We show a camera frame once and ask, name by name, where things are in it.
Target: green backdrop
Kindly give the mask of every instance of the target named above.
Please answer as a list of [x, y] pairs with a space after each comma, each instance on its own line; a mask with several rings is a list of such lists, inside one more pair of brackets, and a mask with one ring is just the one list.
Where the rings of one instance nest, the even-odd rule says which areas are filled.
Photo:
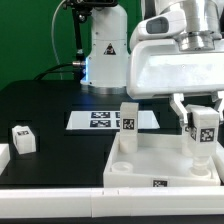
[[[0, 0], [0, 90], [16, 80], [31, 80], [56, 65], [51, 22], [61, 0]], [[128, 14], [128, 38], [141, 19], [140, 0], [120, 0]], [[85, 53], [91, 48], [90, 21], [82, 25]], [[55, 42], [61, 63], [75, 59], [71, 9], [59, 11]]]

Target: black table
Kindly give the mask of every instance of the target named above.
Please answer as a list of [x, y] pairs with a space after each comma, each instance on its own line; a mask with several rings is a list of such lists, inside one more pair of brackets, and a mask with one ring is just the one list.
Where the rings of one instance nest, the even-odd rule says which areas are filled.
[[[83, 92], [74, 81], [18, 81], [0, 92], [0, 143], [9, 143], [11, 160], [0, 177], [0, 189], [103, 187], [103, 171], [117, 130], [65, 130], [71, 111], [117, 111], [124, 95]], [[179, 134], [179, 120], [168, 99], [141, 100], [141, 110], [153, 110], [159, 130]], [[186, 98], [185, 104], [211, 106], [210, 97]], [[36, 136], [37, 152], [19, 155], [11, 129], [28, 125]], [[223, 126], [220, 128], [219, 141]], [[123, 217], [43, 219], [43, 223], [221, 223], [223, 216]], [[0, 220], [39, 223], [40, 220]]]

